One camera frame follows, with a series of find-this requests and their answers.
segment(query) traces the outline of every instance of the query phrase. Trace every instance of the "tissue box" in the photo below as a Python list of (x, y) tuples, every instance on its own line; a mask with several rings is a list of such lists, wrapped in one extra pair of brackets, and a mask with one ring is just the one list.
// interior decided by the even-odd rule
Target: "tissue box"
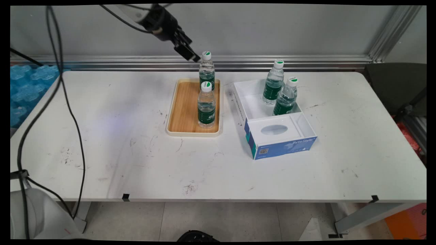
[(296, 103), (290, 114), (273, 116), (262, 101), (265, 79), (235, 82), (233, 102), (244, 125), (253, 159), (310, 150), (317, 135)]

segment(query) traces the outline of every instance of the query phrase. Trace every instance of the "qr code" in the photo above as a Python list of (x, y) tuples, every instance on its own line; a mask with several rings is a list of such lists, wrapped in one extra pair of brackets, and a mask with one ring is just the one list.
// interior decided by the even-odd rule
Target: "qr code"
[(260, 155), (260, 154), (267, 154), (267, 153), (268, 153), (268, 149), (269, 149), (269, 148), (266, 148), (266, 149), (262, 149), (262, 150), (260, 150), (259, 155)]

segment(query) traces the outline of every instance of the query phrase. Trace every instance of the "wooden tray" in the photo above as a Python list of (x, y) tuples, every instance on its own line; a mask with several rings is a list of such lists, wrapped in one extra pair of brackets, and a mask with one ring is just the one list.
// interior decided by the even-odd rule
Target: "wooden tray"
[(214, 95), (216, 100), (215, 124), (203, 129), (198, 124), (197, 99), (200, 92), (199, 78), (181, 78), (177, 81), (171, 104), (167, 132), (171, 136), (216, 137), (221, 132), (221, 111), (223, 106), (221, 82), (215, 79)]

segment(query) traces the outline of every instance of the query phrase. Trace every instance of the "white table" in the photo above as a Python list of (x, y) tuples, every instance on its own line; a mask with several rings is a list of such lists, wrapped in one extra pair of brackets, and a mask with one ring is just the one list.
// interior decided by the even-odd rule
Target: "white table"
[[(129, 194), (130, 201), (370, 202), (377, 195), (377, 204), (390, 203), (384, 209), (395, 212), (426, 202), (426, 168), (361, 74), (292, 75), (318, 138), (310, 151), (253, 160), (230, 95), (233, 82), (265, 72), (217, 72), (225, 94), (223, 130), (215, 138), (165, 131), (177, 80), (196, 72), (66, 72), (85, 151), (82, 200), (122, 201)], [(53, 89), (10, 139), (11, 172), (24, 129)], [(22, 163), (35, 181), (77, 200), (83, 165), (61, 89), (29, 132)], [(10, 190), (19, 190), (17, 180)]]

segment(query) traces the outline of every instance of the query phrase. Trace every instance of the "black cable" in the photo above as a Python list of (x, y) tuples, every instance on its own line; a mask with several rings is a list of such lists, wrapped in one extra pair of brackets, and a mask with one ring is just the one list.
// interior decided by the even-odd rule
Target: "black cable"
[(111, 15), (115, 16), (117, 19), (119, 19), (120, 21), (122, 21), (124, 24), (130, 26), (131, 28), (133, 28), (133, 29), (135, 29), (135, 30), (137, 30), (137, 31), (140, 31), (140, 32), (151, 33), (151, 31), (146, 31), (146, 30), (143, 30), (143, 29), (139, 29), (139, 28), (137, 28), (136, 26), (130, 24), (129, 22), (123, 20), (120, 16), (116, 15), (114, 12), (112, 12), (110, 9), (108, 9), (108, 8), (107, 8), (106, 6), (104, 6), (103, 4), (100, 4), (100, 6), (101, 6), (102, 8), (104, 8), (106, 11), (108, 11)]
[(49, 22), (48, 22), (48, 19), (47, 19), (48, 34), (50, 36), (51, 46), (53, 48), (54, 57), (56, 59), (56, 65), (58, 66), (58, 70), (59, 70), (59, 81), (62, 83), (62, 88), (64, 90), (64, 95), (65, 95), (65, 100), (67, 102), (68, 111), (70, 112), (70, 115), (71, 115), (71, 117), (74, 120), (74, 124), (76, 125), (77, 133), (79, 135), (80, 151), (82, 152), (83, 175), (82, 175), (82, 183), (80, 185), (80, 193), (79, 193), (79, 199), (77, 201), (76, 211), (74, 212), (74, 215), (72, 216), (72, 218), (74, 219), (76, 217), (76, 215), (77, 215), (78, 210), (79, 210), (80, 200), (82, 198), (83, 184), (85, 182), (85, 169), (86, 169), (86, 165), (85, 165), (85, 153), (83, 151), (82, 136), (80, 134), (79, 125), (77, 123), (76, 117), (74, 116), (73, 112), (71, 111), (70, 102), (68, 101), (68, 96), (67, 96), (67, 90), (65, 88), (65, 83), (64, 83), (64, 78), (63, 78), (63, 73), (64, 73), (64, 55), (63, 55), (63, 52), (62, 52), (61, 34), (60, 34), (60, 31), (59, 31), (58, 21), (56, 20), (56, 16), (55, 16), (55, 14), (53, 12), (53, 8), (51, 6), (47, 6), (47, 10), (50, 10), (50, 12), (51, 12), (51, 15), (53, 17), (53, 22), (55, 24), (56, 31), (57, 31), (57, 34), (58, 34), (59, 60), (60, 60), (60, 62), (58, 61), (55, 45), (54, 45), (53, 38), (52, 38), (52, 35), (51, 35), (51, 31), (50, 31), (50, 25), (49, 25)]
[(36, 60), (30, 58), (29, 56), (27, 56), (27, 55), (25, 55), (25, 54), (22, 54), (22, 53), (16, 51), (16, 50), (13, 49), (13, 48), (10, 48), (10, 52), (12, 52), (12, 53), (14, 53), (14, 54), (16, 54), (16, 55), (18, 55), (18, 56), (20, 56), (20, 57), (22, 57), (22, 58), (25, 58), (26, 60), (28, 60), (28, 61), (34, 63), (35, 65), (43, 66), (43, 64), (39, 63), (38, 61), (36, 61)]
[(40, 188), (42, 188), (42, 189), (44, 189), (44, 190), (46, 190), (46, 191), (52, 193), (53, 195), (55, 195), (55, 196), (56, 196), (56, 197), (61, 201), (61, 203), (64, 205), (64, 207), (65, 207), (65, 209), (67, 210), (67, 212), (68, 212), (68, 214), (70, 215), (70, 217), (73, 218), (73, 215), (71, 215), (71, 211), (70, 211), (70, 209), (68, 208), (67, 204), (64, 202), (64, 200), (63, 200), (63, 199), (62, 199), (62, 198), (61, 198), (61, 197), (60, 197), (56, 192), (54, 192), (54, 191), (48, 189), (48, 188), (45, 187), (45, 186), (42, 186), (42, 185), (36, 183), (36, 182), (35, 182), (33, 179), (31, 179), (30, 177), (27, 177), (26, 179), (27, 179), (28, 181), (32, 182), (34, 185), (36, 185), (36, 186), (38, 186), (38, 187), (40, 187)]
[(23, 198), (23, 206), (24, 206), (24, 232), (26, 234), (26, 239), (30, 239), (29, 236), (29, 218), (27, 213), (27, 197), (26, 197), (26, 191), (24, 189), (23, 184), (23, 178), (21, 174), (18, 174), (18, 180), (20, 182), (20, 188), (21, 188), (21, 197)]
[[(51, 14), (51, 16), (53, 18), (53, 22), (54, 22), (54, 26), (55, 26), (56, 34), (57, 34), (57, 38), (58, 38), (59, 54), (60, 54), (60, 61), (61, 61), (60, 63), (59, 63), (59, 60), (58, 60), (57, 52), (56, 52), (56, 49), (55, 49), (55, 44), (53, 42), (53, 37), (52, 37), (52, 34), (51, 34), (50, 23), (49, 23), (49, 13)], [(32, 128), (32, 126), (35, 124), (35, 122), (38, 120), (38, 118), (41, 116), (41, 114), (47, 108), (48, 104), (50, 104), (50, 102), (52, 101), (53, 97), (56, 95), (56, 92), (58, 91), (59, 86), (60, 86), (60, 84), (62, 82), (62, 87), (64, 89), (65, 99), (67, 101), (68, 109), (70, 111), (71, 116), (74, 119), (77, 131), (78, 131), (78, 134), (79, 134), (80, 148), (81, 148), (81, 151), (82, 151), (82, 159), (83, 159), (82, 184), (80, 186), (80, 194), (79, 194), (79, 199), (78, 199), (78, 203), (77, 203), (77, 209), (76, 209), (75, 214), (72, 216), (72, 218), (74, 219), (76, 217), (76, 215), (77, 215), (77, 211), (78, 211), (78, 208), (79, 208), (79, 205), (80, 205), (80, 200), (81, 200), (81, 197), (82, 197), (82, 190), (83, 190), (83, 183), (84, 183), (84, 180), (85, 180), (85, 169), (86, 169), (86, 167), (85, 167), (85, 155), (84, 155), (84, 152), (83, 152), (82, 137), (80, 135), (80, 130), (78, 128), (77, 121), (76, 121), (74, 115), (72, 114), (72, 111), (71, 111), (71, 108), (70, 108), (70, 105), (69, 105), (69, 102), (68, 102), (66, 90), (65, 90), (65, 85), (64, 85), (64, 80), (63, 80), (64, 63), (63, 63), (61, 33), (60, 33), (60, 30), (59, 30), (58, 22), (56, 21), (56, 16), (55, 16), (55, 14), (53, 12), (53, 8), (51, 6), (47, 6), (46, 7), (45, 16), (46, 16), (47, 29), (48, 29), (48, 34), (49, 34), (49, 37), (50, 37), (51, 46), (53, 48), (54, 57), (55, 57), (55, 60), (56, 60), (56, 65), (57, 65), (58, 70), (59, 70), (59, 79), (58, 79), (58, 82), (56, 83), (56, 87), (54, 88), (53, 93), (50, 95), (50, 97), (48, 98), (47, 102), (43, 105), (43, 107), (38, 112), (38, 114), (32, 119), (32, 121), (30, 122), (29, 126), (24, 131), (23, 136), (21, 137), (20, 144), (18, 145), (17, 167), (18, 167), (18, 170), (20, 172), (23, 171), (22, 164), (21, 164), (21, 156), (22, 156), (24, 141), (25, 141), (27, 135), (29, 134), (29, 131)], [(26, 239), (29, 239), (30, 237), (29, 237), (27, 198), (26, 198), (26, 192), (25, 192), (25, 189), (24, 189), (23, 179), (22, 179), (21, 175), (19, 175), (19, 181), (20, 181), (20, 188), (21, 188), (21, 194), (22, 194), (23, 206), (24, 206), (24, 225), (25, 225)], [(61, 200), (60, 196), (58, 196), (56, 193), (54, 193), (51, 190), (50, 190), (50, 192), (55, 194)]]
[[(48, 23), (48, 8), (46, 10), (46, 19), (47, 19), (47, 23)], [(59, 89), (59, 86), (61, 85), (61, 80), (59, 79), (56, 87), (54, 88), (53, 93), (50, 95), (50, 97), (48, 98), (47, 102), (44, 104), (44, 106), (41, 108), (41, 110), (38, 112), (38, 114), (32, 119), (32, 121), (30, 122), (29, 126), (27, 126), (26, 130), (23, 133), (23, 136), (21, 137), (20, 140), (20, 144), (18, 145), (18, 154), (17, 154), (17, 167), (18, 170), (20, 172), (23, 171), (22, 165), (21, 165), (21, 153), (23, 151), (23, 145), (24, 145), (24, 141), (30, 131), (30, 129), (33, 127), (33, 125), (35, 124), (36, 120), (38, 120), (38, 118), (41, 116), (41, 114), (45, 111), (45, 109), (47, 108), (48, 104), (51, 102), (51, 100), (53, 99), (53, 97), (55, 96), (56, 92)], [(27, 210), (27, 198), (26, 198), (26, 191), (24, 189), (24, 184), (23, 184), (23, 179), (21, 177), (21, 175), (19, 175), (19, 181), (20, 181), (20, 188), (21, 188), (21, 194), (23, 196), (23, 205), (24, 205), (24, 225), (25, 225), (25, 231), (26, 231), (26, 239), (30, 239), (29, 237), (29, 220), (28, 220), (28, 210)]]

